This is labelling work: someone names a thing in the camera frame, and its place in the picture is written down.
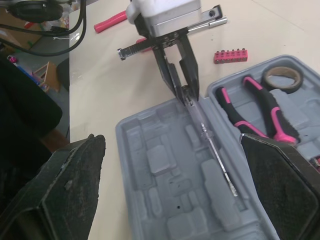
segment black cable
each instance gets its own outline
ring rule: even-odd
[[[75,49],[76,47],[79,46],[79,44],[82,42],[82,40],[84,39],[85,35],[86,35],[86,29],[87,29],[87,14],[86,14],[86,8],[84,8],[84,13],[83,13],[83,27],[82,27],[82,33],[81,36],[79,38],[79,40],[71,47],[63,50],[63,51],[58,51],[58,52],[54,52],[54,53],[41,53],[41,52],[36,52],[36,51],[31,51],[31,50],[27,50],[24,49],[23,47],[20,47],[18,45],[13,44],[10,41],[7,41],[5,39],[0,38],[0,42],[7,44],[8,46],[18,49],[20,51],[26,52],[28,54],[32,54],[32,55],[36,55],[36,56],[40,56],[40,57],[54,57],[54,56],[58,56],[58,55],[62,55],[62,54],[66,54],[70,51],[72,51],[73,49]]]
[[[64,31],[64,32],[53,33],[50,31],[33,31],[33,30],[28,30],[28,29],[24,29],[24,28],[20,28],[20,27],[9,26],[6,24],[0,24],[0,28],[9,29],[9,30],[17,31],[17,32],[28,33],[28,34],[42,35],[45,37],[62,37],[62,36],[66,36],[69,34],[73,34],[80,27],[81,22],[84,18],[85,8],[86,8],[86,0],[80,0],[80,12],[79,12],[78,21],[76,22],[75,26],[72,29],[70,29],[68,31]]]

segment pink object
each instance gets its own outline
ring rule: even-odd
[[[127,19],[126,11],[122,11],[118,13],[117,15],[114,15],[113,17],[109,18],[108,20],[105,20],[103,22],[97,23],[94,25],[94,30],[97,34],[101,33],[102,31],[111,28],[112,26],[123,22]]]
[[[138,43],[143,42],[144,40],[147,40],[147,39],[146,38],[141,38],[141,39],[138,39],[135,43],[138,44]],[[142,50],[141,53],[148,52],[150,50],[152,50],[152,47],[148,47],[145,50]]]
[[[225,63],[236,63],[236,62],[246,62],[248,61],[248,51],[244,48],[239,50],[239,48],[235,51],[217,51],[214,54],[213,62],[215,64],[225,64]]]
[[[244,79],[243,79],[243,84],[246,83],[246,81],[250,82],[252,85],[254,85],[258,90],[261,90],[263,87],[257,83],[252,77],[250,76],[246,76]]]
[[[10,61],[10,63],[12,63],[12,64],[16,64],[17,62],[18,62],[18,59],[15,57],[15,56],[11,56],[11,55],[9,55],[8,57],[7,57],[7,59]]]
[[[238,121],[234,126],[235,127],[239,127],[241,125],[245,125],[248,128],[252,129],[256,134],[258,134],[260,137],[263,138],[268,138],[262,131],[260,131],[258,128],[256,128],[255,126],[253,126],[251,123],[247,122],[247,121]]]
[[[280,122],[277,117],[277,111],[280,111],[280,107],[276,106],[271,110],[271,118],[276,130],[276,134],[273,137],[274,140],[279,141],[279,142],[285,142],[289,144],[296,144],[297,139],[295,139],[292,136],[289,136],[284,133],[284,131],[281,128]]]
[[[223,96],[224,96],[224,99],[225,99],[226,103],[227,103],[227,104],[230,104],[231,101],[230,101],[229,95],[228,95],[228,93],[227,93],[227,90],[226,90],[225,88],[222,88],[221,91],[222,91],[222,94],[223,94]]]

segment cardboard box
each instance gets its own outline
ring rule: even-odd
[[[7,13],[4,8],[0,8],[0,24],[5,24],[23,29],[26,24],[26,21],[18,19],[12,16],[10,13]],[[41,28],[38,24],[34,24],[28,29],[34,31],[41,31]],[[41,38],[41,35],[0,28],[0,38],[10,41],[13,44],[18,45],[19,47],[22,47],[24,49],[30,49]]]

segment screwdriver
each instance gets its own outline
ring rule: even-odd
[[[183,86],[185,106],[192,118],[192,121],[194,123],[194,126],[197,132],[200,133],[202,139],[204,139],[205,142],[207,143],[212,156],[218,161],[233,196],[237,197],[238,192],[234,184],[231,182],[228,172],[226,171],[226,168],[223,162],[221,161],[221,157],[218,153],[218,150],[213,138],[213,132],[210,130],[209,125],[207,124],[205,114],[203,113],[201,107],[199,106],[199,103],[196,100],[194,100],[189,90],[190,89],[188,86]]]

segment black rubber pad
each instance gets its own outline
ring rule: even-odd
[[[241,143],[258,197],[280,239],[311,239],[306,236],[312,231],[315,219],[318,219],[319,199],[287,156],[298,156],[303,165],[309,163],[291,146],[285,147],[285,150],[295,153],[286,155],[280,148],[253,138],[243,137]]]

